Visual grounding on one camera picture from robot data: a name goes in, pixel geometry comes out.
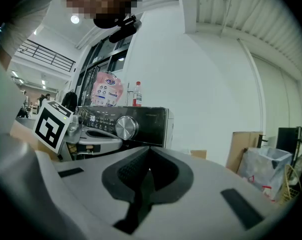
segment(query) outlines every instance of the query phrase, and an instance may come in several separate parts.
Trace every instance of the cardboard box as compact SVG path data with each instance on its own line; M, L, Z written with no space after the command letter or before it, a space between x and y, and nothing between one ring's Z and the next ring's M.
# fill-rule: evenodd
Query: cardboard box
M259 141L259 135L263 135L263 132L234 132L232 136L230 153L225 167L236 174L238 172L245 149L256 148Z
M207 159L206 150L191 150L191 155L197 158Z

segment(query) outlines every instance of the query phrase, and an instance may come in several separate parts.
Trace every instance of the corrugated ceiling panel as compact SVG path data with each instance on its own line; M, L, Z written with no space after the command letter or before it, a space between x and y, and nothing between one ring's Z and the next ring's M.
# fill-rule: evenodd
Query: corrugated ceiling panel
M197 21L255 36L302 72L302 30L281 0L199 0Z

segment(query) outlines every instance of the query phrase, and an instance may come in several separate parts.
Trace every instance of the ceiling light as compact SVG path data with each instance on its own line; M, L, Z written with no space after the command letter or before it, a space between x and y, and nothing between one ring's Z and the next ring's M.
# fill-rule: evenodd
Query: ceiling light
M72 23L74 23L74 24L78 24L79 21L80 21L80 19L79 19L79 17L78 17L77 15L72 15L71 21L72 21Z

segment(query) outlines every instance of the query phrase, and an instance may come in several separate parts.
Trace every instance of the silver knob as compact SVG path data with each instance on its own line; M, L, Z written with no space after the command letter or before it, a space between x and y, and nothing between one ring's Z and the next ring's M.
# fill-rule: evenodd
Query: silver knob
M138 123L130 116L122 116L116 121L115 131L119 138L130 140L138 132Z

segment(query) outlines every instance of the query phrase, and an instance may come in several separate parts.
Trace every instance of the window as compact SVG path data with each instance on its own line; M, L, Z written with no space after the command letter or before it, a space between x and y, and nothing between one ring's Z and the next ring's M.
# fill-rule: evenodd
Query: window
M90 50L85 59L88 62L86 70L83 71L82 67L77 82L78 106L91 105L91 92L98 72L116 72L123 69L131 40L132 36L128 36L118 43L111 43L106 38Z
M109 39L99 43L96 50L94 51L93 59L91 63L98 62L111 53L116 47L116 43L111 43Z
M81 93L81 106L91 105L91 92L93 85L97 79L98 72L106 72L108 69L108 63L102 65L96 65L86 72L85 80L83 81L83 88Z
M126 56L127 56L127 51L113 56L111 60L110 71L113 72L113 71L122 70L123 66L125 65Z
M133 35L130 35L128 37L126 37L125 39L121 40L120 42L118 42L118 48L127 46L131 43Z

